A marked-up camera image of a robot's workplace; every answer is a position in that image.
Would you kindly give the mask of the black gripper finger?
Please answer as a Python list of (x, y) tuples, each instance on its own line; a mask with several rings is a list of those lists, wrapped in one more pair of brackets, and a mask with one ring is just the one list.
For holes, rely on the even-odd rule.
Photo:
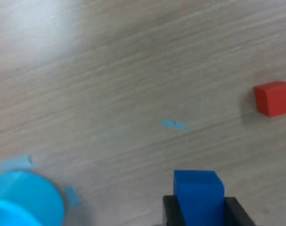
[(224, 198), (224, 226), (256, 226), (237, 198)]
[(178, 199), (175, 195), (163, 197), (163, 226), (185, 226)]

